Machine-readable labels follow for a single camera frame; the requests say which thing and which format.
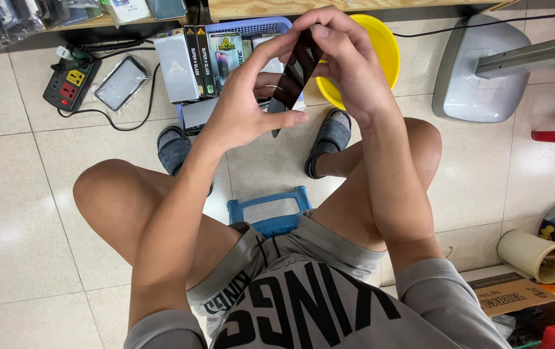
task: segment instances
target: tile floor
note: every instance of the tile floor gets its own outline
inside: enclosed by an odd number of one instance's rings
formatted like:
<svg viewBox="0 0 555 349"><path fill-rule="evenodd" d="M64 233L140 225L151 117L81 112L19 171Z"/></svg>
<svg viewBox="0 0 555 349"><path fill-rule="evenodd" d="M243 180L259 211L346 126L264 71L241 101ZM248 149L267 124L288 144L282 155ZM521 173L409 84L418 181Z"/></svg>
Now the tile floor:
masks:
<svg viewBox="0 0 555 349"><path fill-rule="evenodd" d="M502 19L554 13L523 6L498 12ZM456 19L388 23L410 34L452 27ZM519 21L533 43L555 38L555 19ZM402 67L394 95L403 114L433 123L444 154L428 195L437 240L459 271L498 264L496 244L512 228L534 232L555 204L555 143L537 143L531 130L555 130L555 71L533 73L516 114L482 125L439 119L430 103L449 33L398 38ZM117 132L102 115L63 119L42 98L53 49L0 54L0 348L120 348L126 335L130 267L81 218L73 181L88 166L121 158L163 171L155 151L162 128L175 123L163 78L157 75L150 120L139 130ZM154 53L140 52L147 67ZM114 62L104 63L104 68ZM139 92L115 123L129 127L143 118L149 89ZM307 186L319 205L341 179L317 181L302 166L320 121L331 107L312 82L304 92L310 122L262 135L231 150L215 176L205 206L227 222L225 204ZM98 106L86 99L84 107ZM360 139L354 127L352 142ZM391 285L389 259L370 278Z"/></svg>

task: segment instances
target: wooden shelf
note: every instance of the wooden shelf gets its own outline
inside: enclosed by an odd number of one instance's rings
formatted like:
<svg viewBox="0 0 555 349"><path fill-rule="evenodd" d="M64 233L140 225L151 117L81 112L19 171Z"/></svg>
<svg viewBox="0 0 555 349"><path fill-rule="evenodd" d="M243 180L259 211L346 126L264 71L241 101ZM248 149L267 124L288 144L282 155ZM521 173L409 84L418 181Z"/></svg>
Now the wooden shelf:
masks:
<svg viewBox="0 0 555 349"><path fill-rule="evenodd" d="M209 0L211 19L241 19L267 16L288 16L302 14L309 9L335 5L338 9L348 11L366 11L378 9L397 9L400 7L424 7L440 5L467 5L511 3L514 0Z"/></svg>
<svg viewBox="0 0 555 349"><path fill-rule="evenodd" d="M172 20L177 20L177 21L181 22L181 25L182 25L182 23L185 22L186 18L187 17L181 17L181 18L169 19L169 20L156 20L156 19L153 19L153 18L149 18L149 19L145 19L145 20L138 20L138 21L133 22L131 24L168 22L168 21L172 21ZM54 28L51 28L51 29L47 29L45 31L46 32L57 32L59 30L108 27L108 26L113 26L113 25L114 25L114 21L112 20L112 17L110 15L103 15L101 17L95 18L95 19L90 20L88 22L73 24L72 26L68 26L68 27L54 27Z"/></svg>

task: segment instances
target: person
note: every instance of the person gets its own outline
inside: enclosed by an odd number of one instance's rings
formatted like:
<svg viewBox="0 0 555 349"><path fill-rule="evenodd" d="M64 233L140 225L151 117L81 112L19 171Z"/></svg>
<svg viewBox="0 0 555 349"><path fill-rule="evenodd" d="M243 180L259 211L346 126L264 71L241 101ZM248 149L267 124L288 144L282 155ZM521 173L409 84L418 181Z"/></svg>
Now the person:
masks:
<svg viewBox="0 0 555 349"><path fill-rule="evenodd" d="M304 170L346 180L265 239L202 209L227 150L307 121L256 97L275 84L260 70L309 27L328 60L316 74L336 81L346 111L324 120ZM346 148L351 117L362 141ZM509 348L435 240L426 191L441 148L434 126L401 115L365 29L335 7L305 12L228 76L192 147L178 128L159 135L170 175L107 160L77 179L81 214L133 266L124 347L206 348L193 307L213 348ZM363 282L385 253L398 299Z"/></svg>

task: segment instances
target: gray slipper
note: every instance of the gray slipper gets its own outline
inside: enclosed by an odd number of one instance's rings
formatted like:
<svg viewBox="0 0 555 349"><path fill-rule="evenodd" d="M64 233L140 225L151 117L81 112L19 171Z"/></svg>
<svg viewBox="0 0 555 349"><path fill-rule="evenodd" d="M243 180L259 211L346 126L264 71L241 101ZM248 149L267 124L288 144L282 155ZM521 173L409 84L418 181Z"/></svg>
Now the gray slipper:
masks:
<svg viewBox="0 0 555 349"><path fill-rule="evenodd" d="M320 179L316 175L316 161L322 154L341 152L351 140L351 116L343 110L333 108L329 111L320 126L312 151L305 161L303 170L308 177Z"/></svg>
<svg viewBox="0 0 555 349"><path fill-rule="evenodd" d="M157 137L157 149L157 156L165 170L170 176L176 176L191 150L191 141L180 127L168 126ZM212 192L213 184L211 183L209 195Z"/></svg>

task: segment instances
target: leg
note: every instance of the leg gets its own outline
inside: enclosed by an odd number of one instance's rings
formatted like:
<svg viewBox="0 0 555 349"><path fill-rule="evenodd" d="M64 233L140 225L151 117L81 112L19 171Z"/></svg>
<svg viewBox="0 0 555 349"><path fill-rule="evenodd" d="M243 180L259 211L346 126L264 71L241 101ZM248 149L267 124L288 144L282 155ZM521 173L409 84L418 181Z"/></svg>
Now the leg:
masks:
<svg viewBox="0 0 555 349"><path fill-rule="evenodd" d="M84 171L73 196L81 215L96 234L133 265L142 233L176 179L123 160L106 160ZM173 227L172 239L176 239ZM202 216L187 289L206 278L241 235L209 216Z"/></svg>
<svg viewBox="0 0 555 349"><path fill-rule="evenodd" d="M405 123L413 162L422 185L428 189L441 159L441 136L426 121L405 118ZM382 233L372 217L361 142L336 154L321 155L316 162L316 173L319 176L342 176L346 180L314 211L311 219L360 247L385 250Z"/></svg>

